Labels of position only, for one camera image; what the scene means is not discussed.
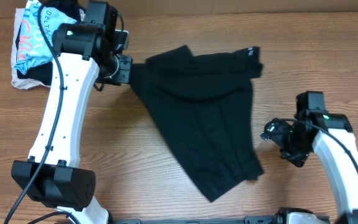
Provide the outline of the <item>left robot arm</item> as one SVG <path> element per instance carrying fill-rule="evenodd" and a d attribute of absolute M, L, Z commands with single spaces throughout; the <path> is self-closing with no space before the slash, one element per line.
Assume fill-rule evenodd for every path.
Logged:
<path fill-rule="evenodd" d="M 73 223 L 112 223 L 94 191 L 96 176 L 80 169 L 80 137 L 92 90 L 129 82 L 129 33 L 116 8 L 90 1 L 28 1 L 16 11 L 12 84 L 50 88 L 37 138 L 11 175 L 21 195 Z"/>

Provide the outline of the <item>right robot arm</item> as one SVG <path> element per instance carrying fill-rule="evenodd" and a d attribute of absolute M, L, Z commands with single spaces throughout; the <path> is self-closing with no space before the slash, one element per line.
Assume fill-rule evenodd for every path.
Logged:
<path fill-rule="evenodd" d="M 358 223 L 358 150 L 353 128 L 344 114 L 326 109 L 321 91 L 296 97 L 292 119 L 274 118 L 261 135 L 280 148 L 280 157 L 303 167 L 311 153 L 321 161 L 337 207 L 338 223 Z"/>

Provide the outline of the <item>black t-shirt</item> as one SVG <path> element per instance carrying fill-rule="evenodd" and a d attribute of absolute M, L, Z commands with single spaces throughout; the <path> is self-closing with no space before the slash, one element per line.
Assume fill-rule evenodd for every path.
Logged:
<path fill-rule="evenodd" d="M 259 58 L 256 46 L 195 56 L 184 45 L 132 66 L 131 88 L 210 202 L 264 172 L 251 130 L 252 80 L 263 70 Z"/>

